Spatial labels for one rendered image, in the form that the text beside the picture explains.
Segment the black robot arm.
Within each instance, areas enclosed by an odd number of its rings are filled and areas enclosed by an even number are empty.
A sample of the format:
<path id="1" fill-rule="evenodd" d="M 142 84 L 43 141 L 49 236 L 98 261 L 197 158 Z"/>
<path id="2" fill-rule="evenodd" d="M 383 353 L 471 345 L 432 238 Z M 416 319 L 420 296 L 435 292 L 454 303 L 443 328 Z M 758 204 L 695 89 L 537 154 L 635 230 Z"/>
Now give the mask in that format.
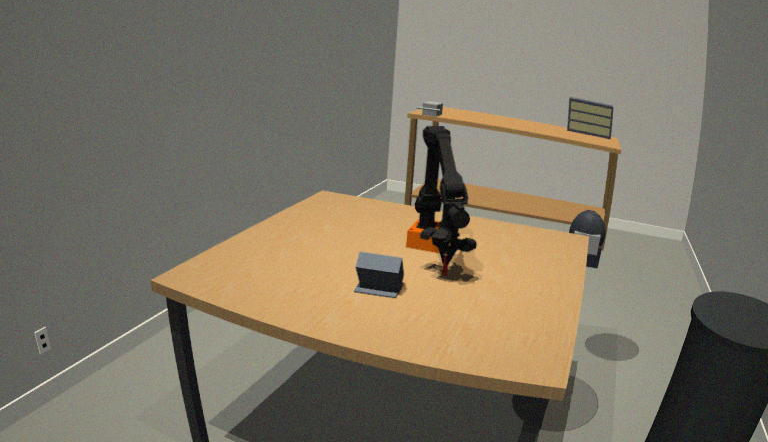
<path id="1" fill-rule="evenodd" d="M 435 213 L 440 212 L 441 202 L 443 203 L 442 219 L 450 221 L 458 229 L 463 228 L 470 222 L 469 214 L 464 210 L 464 204 L 468 204 L 468 194 L 462 176 L 456 170 L 450 144 L 450 131 L 444 126 L 427 126 L 423 129 L 422 136 L 427 146 L 428 157 L 425 184 L 420 189 L 415 202 L 415 210 L 420 213 L 416 228 L 436 228 Z M 438 190 L 439 162 L 442 179 Z M 444 229 L 439 225 L 431 240 L 433 245 L 441 247 L 446 246 L 447 243 L 453 243 L 454 228 Z"/>

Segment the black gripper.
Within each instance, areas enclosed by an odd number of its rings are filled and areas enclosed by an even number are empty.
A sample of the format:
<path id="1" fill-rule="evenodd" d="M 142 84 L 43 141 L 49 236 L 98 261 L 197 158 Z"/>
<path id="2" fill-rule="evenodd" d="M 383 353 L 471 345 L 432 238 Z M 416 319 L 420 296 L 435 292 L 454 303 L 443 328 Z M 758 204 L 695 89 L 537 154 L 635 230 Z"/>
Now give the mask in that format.
<path id="1" fill-rule="evenodd" d="M 441 256 L 443 264 L 444 264 L 444 253 L 445 252 L 448 252 L 448 254 L 447 254 L 447 265 L 448 265 L 449 262 L 451 261 L 453 255 L 455 254 L 455 252 L 458 249 L 460 251 L 463 251 L 463 252 L 471 252 L 472 250 L 476 249 L 477 243 L 476 243 L 476 241 L 474 239 L 467 238 L 467 237 L 464 238 L 464 239 L 459 239 L 458 238 L 460 236 L 460 233 L 458 233 L 459 229 L 456 228 L 450 221 L 442 219 L 439 222 L 439 225 L 443 226 L 444 229 L 454 228 L 454 232 L 455 232 L 455 240 L 453 241 L 453 243 L 450 243 L 450 246 L 449 246 L 449 243 L 447 243 L 447 245 L 444 246 L 444 247 L 436 245 L 438 247 L 438 249 L 439 249 L 440 256 Z M 421 232 L 420 238 L 428 241 L 429 239 L 431 239 L 432 235 L 434 234 L 434 232 L 436 230 L 438 230 L 438 229 L 435 229 L 435 228 L 432 228 L 432 227 L 424 229 Z"/>

